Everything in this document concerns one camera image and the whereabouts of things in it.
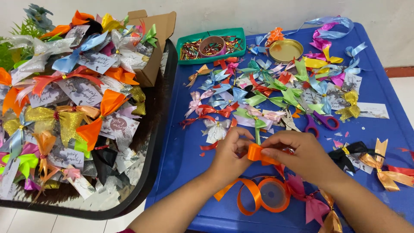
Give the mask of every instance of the black tray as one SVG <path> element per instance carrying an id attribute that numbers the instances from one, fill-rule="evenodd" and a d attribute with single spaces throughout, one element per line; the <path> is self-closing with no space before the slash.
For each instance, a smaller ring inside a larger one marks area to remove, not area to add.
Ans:
<path id="1" fill-rule="evenodd" d="M 1 207 L 26 209 L 31 211 L 39 211 L 49 214 L 66 215 L 76 218 L 86 218 L 91 220 L 106 220 L 117 218 L 126 215 L 137 208 L 147 197 L 154 185 L 157 173 L 159 160 L 161 155 L 161 146 L 164 140 L 164 132 L 168 120 L 168 110 L 170 106 L 172 85 L 175 79 L 177 69 L 178 56 L 174 44 L 170 39 L 166 41 L 164 51 L 169 51 L 167 64 L 164 73 L 164 103 L 162 109 L 161 120 L 158 125 L 152 129 L 149 138 L 148 150 L 145 156 L 144 167 L 142 169 L 141 177 L 135 186 L 134 190 L 123 200 L 119 205 L 105 211 L 86 211 L 79 209 L 71 209 L 66 207 L 51 206 L 47 204 L 32 204 L 24 201 L 7 201 L 0 200 Z"/>

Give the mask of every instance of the white wall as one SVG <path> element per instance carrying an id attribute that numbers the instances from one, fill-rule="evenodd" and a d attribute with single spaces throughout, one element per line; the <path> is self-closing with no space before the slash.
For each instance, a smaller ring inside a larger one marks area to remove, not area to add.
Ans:
<path id="1" fill-rule="evenodd" d="M 76 9 L 92 15 L 123 18 L 131 10 L 148 15 L 177 12 L 177 38 L 207 30 L 243 27 L 246 35 L 266 33 L 276 26 L 296 29 L 322 16 L 346 16 L 361 23 L 385 67 L 414 65 L 414 0 L 2 0 L 0 35 L 21 22 L 29 3 L 54 13 L 54 25 L 68 24 Z"/>

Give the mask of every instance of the forearm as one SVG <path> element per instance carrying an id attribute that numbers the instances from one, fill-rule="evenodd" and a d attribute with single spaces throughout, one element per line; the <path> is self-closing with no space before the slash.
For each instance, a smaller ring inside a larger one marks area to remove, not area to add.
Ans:
<path id="1" fill-rule="evenodd" d="M 203 173 L 146 209 L 128 228 L 136 233 L 182 233 L 217 189 Z"/>
<path id="2" fill-rule="evenodd" d="M 325 190 L 356 232 L 414 232 L 410 223 L 350 177 Z"/>

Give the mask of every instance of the scissors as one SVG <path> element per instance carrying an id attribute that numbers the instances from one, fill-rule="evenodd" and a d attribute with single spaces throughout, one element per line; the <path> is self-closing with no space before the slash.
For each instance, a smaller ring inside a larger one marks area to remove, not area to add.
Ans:
<path id="1" fill-rule="evenodd" d="M 282 121 L 286 126 L 286 130 L 295 130 L 301 132 L 293 122 L 292 113 L 290 112 L 290 110 L 286 108 L 285 112 L 286 115 L 282 116 Z"/>
<path id="2" fill-rule="evenodd" d="M 305 128 L 305 132 L 308 133 L 310 129 L 313 129 L 315 132 L 315 137 L 319 138 L 319 130 L 316 128 L 316 124 L 314 121 L 314 118 L 312 117 L 311 114 L 313 114 L 315 116 L 315 118 L 320 121 L 322 123 L 322 125 L 324 125 L 327 129 L 330 130 L 337 130 L 339 128 L 339 121 L 336 120 L 334 117 L 332 116 L 322 116 L 319 113 L 317 113 L 316 111 L 313 111 L 312 109 L 309 108 L 308 104 L 306 103 L 306 101 L 304 100 L 304 96 L 301 95 L 300 99 L 298 98 L 298 103 L 303 107 L 303 109 L 305 109 L 306 111 L 306 118 L 308 119 L 308 125 Z M 328 121 L 332 120 L 335 124 L 335 126 L 331 126 Z"/>

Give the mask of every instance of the woman's right hand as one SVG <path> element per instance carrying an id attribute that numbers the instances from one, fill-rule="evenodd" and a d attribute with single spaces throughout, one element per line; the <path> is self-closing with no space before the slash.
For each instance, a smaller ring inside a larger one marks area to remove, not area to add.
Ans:
<path id="1" fill-rule="evenodd" d="M 261 152 L 263 155 L 285 164 L 307 182 L 328 192 L 339 182 L 349 179 L 311 133 L 279 131 L 260 146 L 264 148 Z M 293 155 L 281 151 L 287 146 L 295 150 Z"/>

